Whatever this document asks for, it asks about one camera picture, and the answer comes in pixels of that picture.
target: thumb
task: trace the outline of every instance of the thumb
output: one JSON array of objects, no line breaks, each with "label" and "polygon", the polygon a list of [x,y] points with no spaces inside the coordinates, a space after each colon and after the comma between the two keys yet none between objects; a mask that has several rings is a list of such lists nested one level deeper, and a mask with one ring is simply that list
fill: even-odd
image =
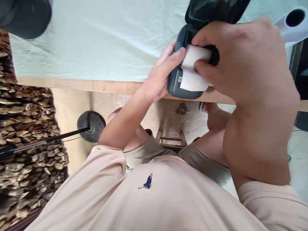
[{"label": "thumb", "polygon": [[204,60],[197,60],[193,66],[196,71],[201,75],[206,81],[211,84],[215,84],[215,77],[218,75],[218,69]]},{"label": "thumb", "polygon": [[181,47],[177,52],[172,54],[170,57],[166,59],[165,62],[161,64],[161,69],[166,73],[169,74],[174,68],[180,65],[183,62],[186,55],[186,49]]}]

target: shirt sleeve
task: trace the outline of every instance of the shirt sleeve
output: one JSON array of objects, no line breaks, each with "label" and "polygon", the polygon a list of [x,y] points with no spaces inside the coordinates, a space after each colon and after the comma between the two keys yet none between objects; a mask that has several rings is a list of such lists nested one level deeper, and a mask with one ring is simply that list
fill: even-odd
[{"label": "shirt sleeve", "polygon": [[241,186],[239,198],[269,231],[308,230],[308,205],[289,185],[251,181]]},{"label": "shirt sleeve", "polygon": [[26,230],[85,230],[124,180],[122,150],[95,146]]}]

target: knee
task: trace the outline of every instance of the knee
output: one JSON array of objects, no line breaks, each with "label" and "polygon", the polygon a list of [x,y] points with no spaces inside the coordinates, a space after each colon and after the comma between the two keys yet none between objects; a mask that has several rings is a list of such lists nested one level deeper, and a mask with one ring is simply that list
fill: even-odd
[{"label": "knee", "polygon": [[122,108],[120,107],[120,108],[118,108],[117,110],[115,110],[114,112],[112,112],[109,116],[108,116],[108,118],[107,118],[107,120],[106,120],[106,125],[119,113],[119,111],[121,110]]}]

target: wooden table edge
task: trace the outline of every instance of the wooden table edge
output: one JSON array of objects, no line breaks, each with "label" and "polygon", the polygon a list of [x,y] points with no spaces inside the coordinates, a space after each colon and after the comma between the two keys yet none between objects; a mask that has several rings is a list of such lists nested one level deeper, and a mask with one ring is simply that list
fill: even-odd
[{"label": "wooden table edge", "polygon": [[[103,80],[70,80],[58,78],[37,78],[37,77],[17,77],[18,84],[34,87],[48,87],[61,89],[74,89],[85,91],[96,91],[114,94],[133,95],[136,90],[142,85],[142,82],[126,82],[126,81],[103,81]],[[176,98],[167,94],[164,98]],[[209,87],[203,95],[198,99],[182,99],[198,102],[215,102],[223,104],[235,104],[235,101],[228,96],[225,96],[215,90],[214,87]],[[308,100],[300,102],[300,111],[308,112]]]}]

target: black label printer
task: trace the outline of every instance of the black label printer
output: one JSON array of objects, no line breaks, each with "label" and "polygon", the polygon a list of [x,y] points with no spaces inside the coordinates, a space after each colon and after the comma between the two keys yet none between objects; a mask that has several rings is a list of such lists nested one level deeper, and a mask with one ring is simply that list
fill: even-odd
[{"label": "black label printer", "polygon": [[[250,0],[190,0],[185,15],[186,25],[180,30],[176,39],[175,50],[187,47],[195,34],[212,21],[237,23],[243,15]],[[217,65],[219,52],[215,46],[205,46],[212,51],[209,63]],[[180,88],[183,70],[178,65],[169,75],[167,90],[170,95],[178,98],[197,99],[203,91],[188,91]]]}]

